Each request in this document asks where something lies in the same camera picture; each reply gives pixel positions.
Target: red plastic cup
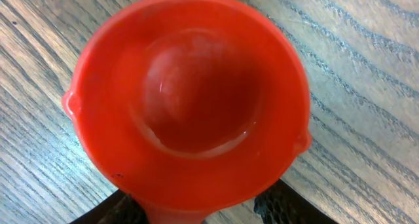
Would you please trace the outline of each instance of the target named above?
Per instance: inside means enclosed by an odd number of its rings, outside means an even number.
[[[84,48],[63,107],[100,172],[152,224],[198,224],[261,193],[311,142],[283,34],[236,0],[140,0]]]

